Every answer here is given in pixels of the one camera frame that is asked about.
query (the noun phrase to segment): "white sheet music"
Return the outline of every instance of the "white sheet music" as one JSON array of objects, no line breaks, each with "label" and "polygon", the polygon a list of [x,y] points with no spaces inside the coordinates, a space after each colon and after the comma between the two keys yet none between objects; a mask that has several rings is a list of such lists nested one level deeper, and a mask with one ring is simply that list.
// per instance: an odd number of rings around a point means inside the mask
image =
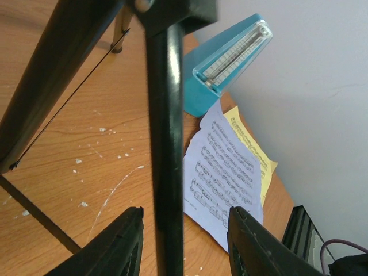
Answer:
[{"label": "white sheet music", "polygon": [[263,224],[258,159],[237,138],[217,101],[184,157],[184,212],[228,252],[229,209],[242,206]]}]

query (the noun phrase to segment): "wood grain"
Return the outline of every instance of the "wood grain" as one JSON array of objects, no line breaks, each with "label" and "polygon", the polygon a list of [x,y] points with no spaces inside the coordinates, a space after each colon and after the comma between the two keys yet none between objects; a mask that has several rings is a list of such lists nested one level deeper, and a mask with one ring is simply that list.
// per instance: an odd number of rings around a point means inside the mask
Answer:
[{"label": "wood grain", "polygon": [[[54,0],[2,3],[5,16],[0,23],[7,44],[1,45],[0,53],[3,71],[0,114],[55,3]],[[56,107],[106,53],[112,30],[110,26]],[[185,38],[186,52],[196,45],[194,36]],[[223,96],[221,103],[224,111],[235,105],[229,94]],[[198,123],[184,114],[184,147],[198,130]],[[141,275],[156,275],[149,138],[144,32],[134,18],[123,52],[111,54],[101,63],[20,166],[7,173],[6,178],[80,246],[86,245],[127,207],[142,206]],[[8,197],[2,190],[0,202]],[[292,207],[292,199],[274,174],[264,205],[264,225],[278,239],[283,235]],[[5,269],[2,275],[46,273],[69,257],[68,251],[35,219],[21,215],[24,210],[14,200],[8,200],[0,208],[4,250],[0,267]],[[226,252],[187,216],[185,258],[187,275],[230,275]]]}]

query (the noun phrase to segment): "blue metronome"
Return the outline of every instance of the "blue metronome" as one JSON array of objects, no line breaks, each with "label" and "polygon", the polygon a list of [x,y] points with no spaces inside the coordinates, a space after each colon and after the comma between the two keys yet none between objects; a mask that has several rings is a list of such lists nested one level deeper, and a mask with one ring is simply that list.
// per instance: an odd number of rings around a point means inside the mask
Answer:
[{"label": "blue metronome", "polygon": [[184,109],[201,117],[272,39],[259,14],[199,45],[183,58]]}]

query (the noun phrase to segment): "sheet music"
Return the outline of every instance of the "sheet music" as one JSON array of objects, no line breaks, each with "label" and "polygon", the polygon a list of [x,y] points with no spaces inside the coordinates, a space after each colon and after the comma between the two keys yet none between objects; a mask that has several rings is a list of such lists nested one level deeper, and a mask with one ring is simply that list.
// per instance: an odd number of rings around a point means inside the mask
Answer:
[{"label": "sheet music", "polygon": [[237,138],[217,101],[184,156],[184,212],[228,252],[229,209],[242,206],[261,224],[259,160]]}]

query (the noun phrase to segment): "black object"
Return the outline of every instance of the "black object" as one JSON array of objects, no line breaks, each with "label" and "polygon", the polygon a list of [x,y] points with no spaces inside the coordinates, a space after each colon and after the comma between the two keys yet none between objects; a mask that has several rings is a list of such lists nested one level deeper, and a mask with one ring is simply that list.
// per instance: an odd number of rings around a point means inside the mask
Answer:
[{"label": "black object", "polygon": [[143,247],[143,208],[128,208],[82,250],[47,276],[139,276]]},{"label": "black object", "polygon": [[233,276],[321,276],[242,207],[231,207],[228,246]]},{"label": "black object", "polygon": [[[216,0],[126,2],[146,31],[158,274],[183,275],[182,37],[215,22]],[[1,174],[17,166],[35,131],[124,3],[58,1],[0,123]],[[127,27],[117,30],[114,41]],[[138,275],[142,218],[142,209],[127,209],[48,275]],[[231,208],[228,241],[233,275],[321,275],[241,207]]]},{"label": "black object", "polygon": [[296,206],[293,208],[285,234],[282,238],[282,243],[291,250],[291,252],[308,262],[310,258],[309,249],[311,247],[311,243],[314,244],[314,236],[312,235],[314,232],[319,236],[323,243],[324,240],[316,229],[305,208],[302,205]]},{"label": "black object", "polygon": [[159,275],[183,274],[182,37],[175,24],[145,39]]},{"label": "black object", "polygon": [[347,256],[328,267],[331,276],[368,276],[368,254]]},{"label": "black object", "polygon": [[[124,3],[58,1],[0,123],[0,174],[17,167],[32,136]],[[216,0],[126,3],[146,32],[158,272],[182,275],[182,37],[216,21]],[[129,253],[128,245],[120,244],[119,250]],[[63,267],[74,264],[72,260]],[[87,257],[80,260],[81,266],[97,261]],[[110,265],[105,266],[109,275],[116,268]]]},{"label": "black object", "polygon": [[0,123],[0,174],[17,160],[124,0],[59,0]]}]

